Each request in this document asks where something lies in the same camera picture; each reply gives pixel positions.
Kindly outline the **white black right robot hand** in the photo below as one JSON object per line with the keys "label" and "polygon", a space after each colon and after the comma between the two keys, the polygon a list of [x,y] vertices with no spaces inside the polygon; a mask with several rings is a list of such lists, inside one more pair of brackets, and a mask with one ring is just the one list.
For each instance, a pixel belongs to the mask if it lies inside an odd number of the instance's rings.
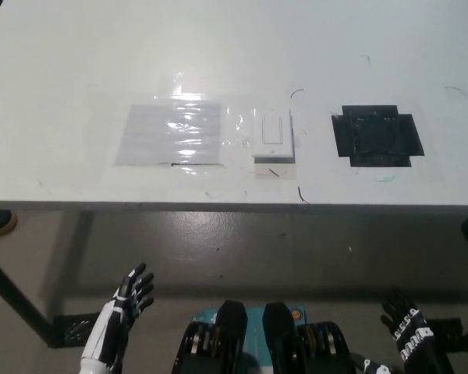
{"label": "white black right robot hand", "polygon": [[404,373],[449,374],[454,369],[423,313],[400,288],[391,288],[381,303],[387,327],[402,359]]}

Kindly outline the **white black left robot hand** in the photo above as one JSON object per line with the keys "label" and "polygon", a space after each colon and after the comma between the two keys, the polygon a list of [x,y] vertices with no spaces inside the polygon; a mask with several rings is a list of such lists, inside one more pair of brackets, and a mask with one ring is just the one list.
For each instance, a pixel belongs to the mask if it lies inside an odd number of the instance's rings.
{"label": "white black left robot hand", "polygon": [[105,303],[80,359],[80,374],[120,373],[129,332],[143,311],[154,303],[154,275],[141,263],[122,280]]}

